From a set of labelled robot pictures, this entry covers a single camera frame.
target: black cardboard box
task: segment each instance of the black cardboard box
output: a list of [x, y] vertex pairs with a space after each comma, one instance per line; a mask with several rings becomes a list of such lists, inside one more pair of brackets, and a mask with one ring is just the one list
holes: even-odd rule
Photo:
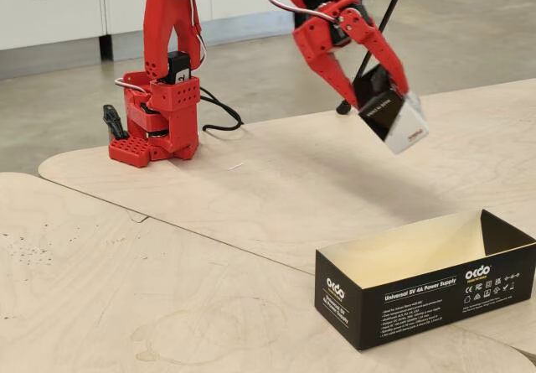
[[530, 299], [536, 241], [479, 210], [317, 250], [315, 307], [357, 350]]

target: plywood surface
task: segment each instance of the plywood surface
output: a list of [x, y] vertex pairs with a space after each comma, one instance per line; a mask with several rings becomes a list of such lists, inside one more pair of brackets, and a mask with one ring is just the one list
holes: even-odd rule
[[526, 80], [425, 97], [431, 135], [398, 157], [356, 114], [326, 112], [202, 133], [189, 162], [137, 169], [92, 148], [39, 172], [313, 272], [319, 247], [461, 210], [488, 208], [536, 233], [523, 211], [536, 198], [535, 91]]
[[0, 193], [2, 371], [536, 371], [454, 327], [358, 353], [306, 273], [27, 175]]

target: white cable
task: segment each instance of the white cable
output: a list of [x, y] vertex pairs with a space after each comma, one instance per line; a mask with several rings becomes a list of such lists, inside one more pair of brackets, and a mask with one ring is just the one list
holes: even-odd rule
[[122, 78], [118, 78], [117, 80], [114, 81], [114, 83], [118, 86], [122, 86], [123, 88], [130, 88], [132, 90], [136, 90], [136, 91], [140, 91], [140, 92], [143, 92], [144, 94], [147, 94], [147, 91], [145, 91], [143, 88], [141, 88], [140, 86], [138, 85], [133, 85], [133, 84], [127, 84], [126, 82], [123, 82], [123, 79]]
[[283, 10], [286, 10], [286, 11], [292, 11], [293, 13], [310, 14], [310, 15], [313, 15], [315, 17], [323, 18], [326, 21], [329, 21], [330, 23], [336, 23], [337, 22], [337, 20], [334, 17], [331, 17], [331, 16], [329, 16], [329, 15], [327, 15], [325, 13], [321, 13], [319, 11], [309, 10], [309, 9], [306, 9], [306, 8], [287, 6], [286, 4], [280, 3], [277, 0], [268, 0], [268, 1], [270, 1], [270, 3], [272, 3], [274, 6], [282, 8]]
[[[190, 13], [192, 14], [192, 26], [195, 27], [195, 16], [193, 13], [193, 0], [190, 0]], [[201, 35], [197, 34], [197, 37], [198, 37], [199, 43], [201, 43], [201, 48], [203, 49], [203, 57], [200, 60], [199, 67], [197, 69], [193, 69], [192, 71], [197, 71], [203, 66], [205, 60], [207, 59], [207, 54], [208, 54], [207, 47], [205, 46], [204, 41], [201, 38]]]

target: gray floor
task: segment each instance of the gray floor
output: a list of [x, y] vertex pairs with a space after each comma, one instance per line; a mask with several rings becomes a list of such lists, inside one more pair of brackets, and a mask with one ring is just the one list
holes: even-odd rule
[[[365, 3], [378, 18], [387, 0]], [[412, 89], [425, 95], [536, 77], [534, 14], [536, 0], [401, 0], [386, 34]], [[338, 57], [351, 73], [361, 56], [352, 47]], [[101, 106], [121, 107], [121, 90], [112, 81], [141, 64], [131, 60], [0, 81], [0, 171], [35, 174], [56, 153], [105, 145]], [[331, 110], [339, 103], [289, 36], [213, 47], [199, 75], [246, 122]], [[199, 110], [200, 122], [226, 122], [210, 104]]]

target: cable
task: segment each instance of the cable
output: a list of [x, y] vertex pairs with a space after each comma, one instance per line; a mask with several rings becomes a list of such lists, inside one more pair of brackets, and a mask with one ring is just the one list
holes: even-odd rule
[[127, 84], [126, 82], [123, 82], [122, 78], [118, 78], [117, 80], [114, 80], [114, 84], [118, 86], [122, 86], [123, 88], [131, 88], [132, 90], [143, 92], [144, 94], [147, 94], [147, 91], [145, 91], [143, 88], [141, 88], [138, 85], [133, 84]]
[[331, 16], [329, 16], [329, 15], [327, 15], [325, 13], [321, 13], [319, 11], [309, 10], [309, 9], [306, 9], [306, 8], [287, 6], [286, 4], [280, 3], [277, 0], [268, 0], [268, 1], [270, 3], [272, 3], [274, 6], [282, 8], [283, 10], [286, 10], [286, 11], [292, 11], [293, 13], [309, 14], [309, 15], [313, 15], [315, 17], [323, 18], [323, 19], [325, 19], [326, 21], [328, 21], [330, 23], [337, 23], [337, 20], [334, 17], [331, 17]]
[[193, 0], [190, 0], [190, 14], [192, 15], [192, 26], [195, 25], [195, 16], [193, 15]]
[[201, 96], [201, 99], [203, 101], [212, 103], [216, 106], [221, 107], [224, 111], [227, 112], [227, 114], [231, 117], [233, 117], [236, 120], [236, 124], [232, 127], [223, 127], [223, 126], [215, 126], [214, 124], [205, 124], [203, 126], [203, 131], [206, 132], [207, 130], [220, 130], [222, 132], [232, 132], [234, 130], [238, 130], [241, 126], [244, 125], [244, 122], [242, 122], [242, 118], [240, 117], [240, 114], [233, 109], [232, 107], [225, 105], [223, 102], [221, 102], [216, 96], [212, 95], [212, 93], [208, 90], [205, 90], [203, 87], [200, 87], [201, 91], [207, 94], [208, 96]]
[[197, 71], [201, 67], [203, 67], [204, 62], [208, 57], [207, 46], [204, 44], [203, 37], [200, 34], [198, 34], [198, 40], [199, 40], [199, 43], [201, 43], [201, 48], [203, 49], [203, 57], [201, 58], [201, 61], [199, 63], [199, 67], [197, 69], [193, 69], [192, 71]]

